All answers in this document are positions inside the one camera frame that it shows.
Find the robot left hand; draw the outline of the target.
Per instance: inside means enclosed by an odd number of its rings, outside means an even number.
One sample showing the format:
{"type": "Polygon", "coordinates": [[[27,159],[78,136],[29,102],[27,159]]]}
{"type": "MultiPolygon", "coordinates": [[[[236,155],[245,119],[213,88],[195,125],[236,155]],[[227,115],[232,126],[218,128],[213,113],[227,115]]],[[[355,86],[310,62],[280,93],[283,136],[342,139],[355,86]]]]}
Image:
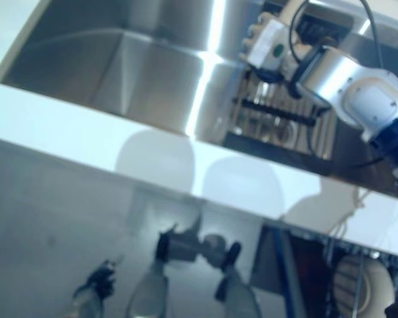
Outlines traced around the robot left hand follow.
{"type": "Polygon", "coordinates": [[[92,290],[100,301],[107,299],[114,293],[116,281],[116,268],[124,260],[124,255],[117,255],[115,258],[105,259],[87,277],[86,281],[76,288],[73,298],[80,295],[83,291],[92,290]]]}

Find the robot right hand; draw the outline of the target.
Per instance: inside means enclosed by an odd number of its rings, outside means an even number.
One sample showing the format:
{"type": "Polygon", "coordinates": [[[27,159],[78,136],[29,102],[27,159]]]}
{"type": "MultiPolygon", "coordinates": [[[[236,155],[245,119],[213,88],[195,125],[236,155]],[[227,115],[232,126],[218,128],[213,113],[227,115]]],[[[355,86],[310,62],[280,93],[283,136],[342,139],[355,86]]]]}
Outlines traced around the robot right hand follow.
{"type": "Polygon", "coordinates": [[[241,59],[263,80],[291,81],[298,62],[292,47],[298,42],[296,32],[271,13],[258,16],[248,28],[248,36],[242,40],[245,52],[241,59]]]}

